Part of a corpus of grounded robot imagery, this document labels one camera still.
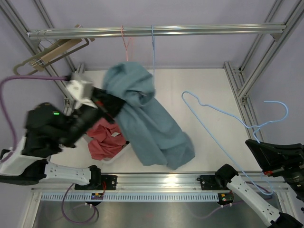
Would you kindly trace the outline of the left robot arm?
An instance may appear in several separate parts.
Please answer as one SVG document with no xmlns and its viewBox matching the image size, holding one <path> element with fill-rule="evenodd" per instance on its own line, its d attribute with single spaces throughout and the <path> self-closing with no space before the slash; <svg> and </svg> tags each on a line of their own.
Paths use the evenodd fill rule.
<svg viewBox="0 0 304 228">
<path fill-rule="evenodd" d="M 102 184 L 101 170 L 96 165 L 72 168 L 51 163 L 47 158 L 62 152 L 63 147 L 75 148 L 76 142 L 99 120 L 114 123 L 125 101 L 94 88 L 89 99 L 93 104 L 81 104 L 65 115 L 50 103 L 41 103 L 28 111 L 24 137 L 15 150 L 0 153 L 0 181 L 28 186 L 41 180 L 74 183 L 86 190 L 96 190 Z"/>
</svg>

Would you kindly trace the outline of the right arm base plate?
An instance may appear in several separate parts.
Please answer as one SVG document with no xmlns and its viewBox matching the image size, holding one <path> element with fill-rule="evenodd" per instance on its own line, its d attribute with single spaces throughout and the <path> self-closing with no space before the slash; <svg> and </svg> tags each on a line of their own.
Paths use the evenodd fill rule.
<svg viewBox="0 0 304 228">
<path fill-rule="evenodd" d="M 234 175 L 200 175 L 196 181 L 200 183 L 202 190 L 230 190 L 227 187 Z"/>
</svg>

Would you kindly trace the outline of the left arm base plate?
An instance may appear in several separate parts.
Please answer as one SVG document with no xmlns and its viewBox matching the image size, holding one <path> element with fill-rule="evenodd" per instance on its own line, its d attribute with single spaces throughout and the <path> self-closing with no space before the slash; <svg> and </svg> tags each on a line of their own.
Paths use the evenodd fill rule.
<svg viewBox="0 0 304 228">
<path fill-rule="evenodd" d="M 76 184 L 75 190 L 116 190 L 117 175 L 101 175 L 90 180 L 87 185 Z"/>
</svg>

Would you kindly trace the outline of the light blue wire hanger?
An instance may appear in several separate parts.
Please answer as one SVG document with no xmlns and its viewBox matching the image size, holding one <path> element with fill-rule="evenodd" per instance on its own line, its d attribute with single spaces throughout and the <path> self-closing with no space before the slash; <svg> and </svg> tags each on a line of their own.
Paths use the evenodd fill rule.
<svg viewBox="0 0 304 228">
<path fill-rule="evenodd" d="M 153 86 L 155 87 L 155 36 L 154 36 L 154 26 L 151 25 L 152 34 L 152 76 L 153 76 Z"/>
</svg>

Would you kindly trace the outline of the pink wire hanger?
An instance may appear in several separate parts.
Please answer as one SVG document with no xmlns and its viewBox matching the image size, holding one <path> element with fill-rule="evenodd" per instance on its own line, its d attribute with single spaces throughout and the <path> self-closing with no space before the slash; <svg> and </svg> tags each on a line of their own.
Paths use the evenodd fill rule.
<svg viewBox="0 0 304 228">
<path fill-rule="evenodd" d="M 126 61 L 129 61 L 131 57 L 129 57 L 129 48 L 132 48 L 133 46 L 133 37 L 127 37 L 125 38 L 125 32 L 123 25 L 121 26 L 121 37 L 123 41 L 123 46 L 126 53 Z"/>
</svg>

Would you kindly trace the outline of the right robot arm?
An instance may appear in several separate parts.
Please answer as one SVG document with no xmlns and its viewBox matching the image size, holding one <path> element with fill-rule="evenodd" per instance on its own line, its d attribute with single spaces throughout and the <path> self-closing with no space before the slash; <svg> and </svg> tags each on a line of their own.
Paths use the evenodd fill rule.
<svg viewBox="0 0 304 228">
<path fill-rule="evenodd" d="M 277 145 L 246 140 L 262 172 L 268 177 L 282 177 L 294 190 L 296 197 L 304 200 L 304 146 L 300 143 Z M 303 224 L 287 213 L 270 205 L 241 178 L 230 165 L 225 164 L 215 172 L 215 184 L 236 193 L 269 228 L 302 228 Z"/>
</svg>

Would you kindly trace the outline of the blue t shirt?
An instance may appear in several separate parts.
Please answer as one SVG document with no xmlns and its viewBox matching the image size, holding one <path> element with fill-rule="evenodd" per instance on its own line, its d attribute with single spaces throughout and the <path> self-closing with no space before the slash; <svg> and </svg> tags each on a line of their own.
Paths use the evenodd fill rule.
<svg viewBox="0 0 304 228">
<path fill-rule="evenodd" d="M 111 67 L 102 89 L 125 101 L 115 122 L 142 165 L 176 170 L 195 157 L 191 139 L 155 98 L 153 75 L 142 65 L 128 61 Z"/>
</svg>

